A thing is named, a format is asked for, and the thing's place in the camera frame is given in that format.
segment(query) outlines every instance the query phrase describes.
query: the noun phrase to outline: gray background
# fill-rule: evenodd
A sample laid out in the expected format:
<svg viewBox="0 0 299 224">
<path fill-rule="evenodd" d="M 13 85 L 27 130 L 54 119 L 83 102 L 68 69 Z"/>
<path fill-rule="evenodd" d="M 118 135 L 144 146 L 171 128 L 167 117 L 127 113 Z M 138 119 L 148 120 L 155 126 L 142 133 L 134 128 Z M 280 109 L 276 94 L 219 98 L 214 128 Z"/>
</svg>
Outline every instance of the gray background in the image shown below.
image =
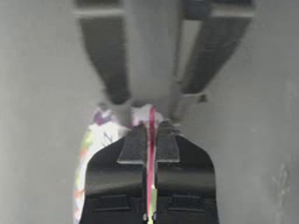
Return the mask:
<svg viewBox="0 0 299 224">
<path fill-rule="evenodd" d="M 72 2 L 0 1 L 0 223 L 71 223 L 84 129 L 100 99 Z M 299 220 L 299 2 L 262 0 L 238 53 L 192 107 L 224 224 Z"/>
</svg>

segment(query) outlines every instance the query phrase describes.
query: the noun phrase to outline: gray surface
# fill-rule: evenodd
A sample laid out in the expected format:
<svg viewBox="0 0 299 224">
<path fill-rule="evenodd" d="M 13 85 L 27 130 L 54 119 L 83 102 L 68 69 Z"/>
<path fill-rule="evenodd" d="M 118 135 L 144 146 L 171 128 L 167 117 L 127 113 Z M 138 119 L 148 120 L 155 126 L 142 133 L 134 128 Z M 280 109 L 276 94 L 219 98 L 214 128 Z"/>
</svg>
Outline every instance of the gray surface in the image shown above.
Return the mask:
<svg viewBox="0 0 299 224">
<path fill-rule="evenodd" d="M 80 139 L 98 98 L 71 2 L 1 0 L 1 224 L 71 223 Z"/>
<path fill-rule="evenodd" d="M 299 220 L 298 7 L 258 1 L 210 102 L 183 125 L 215 161 L 224 224 Z M 71 223 L 76 153 L 100 97 L 71 2 L 3 0 L 0 34 L 0 223 Z"/>
<path fill-rule="evenodd" d="M 134 101 L 151 102 L 167 114 L 175 71 L 180 1 L 126 0 L 127 67 Z"/>
</svg>

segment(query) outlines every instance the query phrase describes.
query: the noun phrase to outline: colorful object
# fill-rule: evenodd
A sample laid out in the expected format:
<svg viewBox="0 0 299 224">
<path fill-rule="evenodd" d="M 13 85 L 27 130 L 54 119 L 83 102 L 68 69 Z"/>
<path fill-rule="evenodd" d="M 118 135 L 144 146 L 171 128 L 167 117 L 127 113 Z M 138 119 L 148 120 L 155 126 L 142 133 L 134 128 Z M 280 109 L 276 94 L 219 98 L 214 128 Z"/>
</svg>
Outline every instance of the colorful object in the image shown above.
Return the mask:
<svg viewBox="0 0 299 224">
<path fill-rule="evenodd" d="M 147 216 L 152 216 L 155 213 L 155 129 L 158 123 L 163 120 L 159 113 L 151 105 L 146 105 L 142 108 L 132 108 L 132 125 L 144 123 L 148 128 L 148 164 L 147 164 Z M 86 172 L 88 168 L 88 162 L 94 155 L 119 140 L 127 128 L 120 126 L 116 122 L 116 118 L 111 110 L 98 109 L 94 115 L 94 122 L 88 126 L 88 130 L 82 143 L 82 150 L 79 154 L 79 169 L 76 173 L 75 183 L 75 223 L 80 223 L 82 210 L 84 206 L 84 189 L 86 189 Z"/>
</svg>

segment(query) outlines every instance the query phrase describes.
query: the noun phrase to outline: pink stripe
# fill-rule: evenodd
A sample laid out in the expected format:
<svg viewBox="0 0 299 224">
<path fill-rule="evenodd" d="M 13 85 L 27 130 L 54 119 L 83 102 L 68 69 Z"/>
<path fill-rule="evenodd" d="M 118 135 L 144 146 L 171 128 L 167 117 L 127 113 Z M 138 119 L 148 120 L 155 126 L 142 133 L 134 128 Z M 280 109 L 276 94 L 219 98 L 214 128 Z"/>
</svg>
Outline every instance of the pink stripe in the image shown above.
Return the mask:
<svg viewBox="0 0 299 224">
<path fill-rule="evenodd" d="M 152 202 L 152 185 L 155 184 L 155 108 L 150 110 L 148 147 L 147 147 L 147 217 Z"/>
</svg>

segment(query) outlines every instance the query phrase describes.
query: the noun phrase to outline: gray wall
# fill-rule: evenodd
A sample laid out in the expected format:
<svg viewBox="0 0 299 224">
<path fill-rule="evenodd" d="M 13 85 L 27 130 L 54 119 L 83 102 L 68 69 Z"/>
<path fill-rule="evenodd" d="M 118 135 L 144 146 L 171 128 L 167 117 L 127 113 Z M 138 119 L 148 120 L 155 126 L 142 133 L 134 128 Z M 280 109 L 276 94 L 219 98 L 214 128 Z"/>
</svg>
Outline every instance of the gray wall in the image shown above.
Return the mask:
<svg viewBox="0 0 299 224">
<path fill-rule="evenodd" d="M 298 223 L 295 0 L 256 3 L 243 45 L 183 123 L 212 156 L 224 224 Z M 71 1 L 0 1 L 0 223 L 71 223 L 80 139 L 100 99 Z"/>
</svg>

